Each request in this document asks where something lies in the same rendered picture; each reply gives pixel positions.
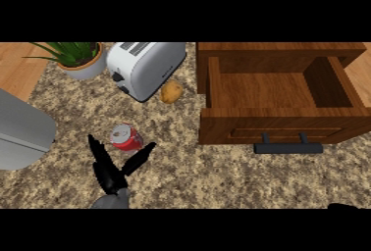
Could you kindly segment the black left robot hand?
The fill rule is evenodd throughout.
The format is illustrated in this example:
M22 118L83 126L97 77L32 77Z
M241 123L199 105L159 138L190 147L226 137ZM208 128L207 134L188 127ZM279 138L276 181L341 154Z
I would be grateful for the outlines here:
M125 178L148 161L156 143L151 142L136 152L136 154L127 159L121 168L118 168L112 163L105 144L94 138L93 135L88 135L88 145L94 156L93 171L99 185L106 195L117 195L118 191L127 187Z

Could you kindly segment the red soda can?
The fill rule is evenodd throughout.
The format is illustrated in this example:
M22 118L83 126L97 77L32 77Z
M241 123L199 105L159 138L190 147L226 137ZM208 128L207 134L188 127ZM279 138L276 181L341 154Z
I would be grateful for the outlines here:
M134 152L142 149L142 136L130 124L120 124L114 127L111 131L111 144L124 152Z

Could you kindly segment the open wooden drawer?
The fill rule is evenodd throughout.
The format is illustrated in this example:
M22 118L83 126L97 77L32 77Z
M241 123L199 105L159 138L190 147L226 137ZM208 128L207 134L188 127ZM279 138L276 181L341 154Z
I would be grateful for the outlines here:
M371 108L357 96L340 61L319 57L300 73L222 71L208 59L201 144L297 143L306 135L325 144L371 132Z

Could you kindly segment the wooden drawer cabinet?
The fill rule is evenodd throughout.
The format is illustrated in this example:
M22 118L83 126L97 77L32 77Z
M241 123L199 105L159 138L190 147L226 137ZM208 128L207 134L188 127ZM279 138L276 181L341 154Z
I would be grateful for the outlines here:
M318 57L335 57L346 68L365 51L362 42L196 42L196 92L205 93L211 57L223 74L303 73Z

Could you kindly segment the grey rounded appliance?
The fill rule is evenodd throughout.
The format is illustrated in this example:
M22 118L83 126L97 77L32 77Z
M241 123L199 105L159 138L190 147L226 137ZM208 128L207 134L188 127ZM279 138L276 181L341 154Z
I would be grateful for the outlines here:
M0 170L31 165L49 151L54 134L50 115L0 88Z

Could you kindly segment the brown potato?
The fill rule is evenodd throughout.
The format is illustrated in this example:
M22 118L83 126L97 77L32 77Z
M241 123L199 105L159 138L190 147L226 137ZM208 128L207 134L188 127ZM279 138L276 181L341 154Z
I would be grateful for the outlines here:
M165 104L173 104L179 100L182 94L183 94L183 86L174 80L170 80L161 88L161 94L159 94L161 101Z

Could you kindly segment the white toaster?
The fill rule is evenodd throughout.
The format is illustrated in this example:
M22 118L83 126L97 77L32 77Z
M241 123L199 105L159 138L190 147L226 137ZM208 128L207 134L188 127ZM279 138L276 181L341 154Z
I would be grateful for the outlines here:
M137 102L146 102L185 58L183 42L117 42L106 63L118 89Z

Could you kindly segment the green potted plant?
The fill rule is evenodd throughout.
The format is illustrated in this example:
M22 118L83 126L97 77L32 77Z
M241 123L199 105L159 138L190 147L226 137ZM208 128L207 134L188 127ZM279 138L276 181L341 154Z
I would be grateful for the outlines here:
M102 42L47 42L32 45L50 56L29 56L29 59L44 59L56 63L59 69L75 79L88 79L106 68L106 55Z

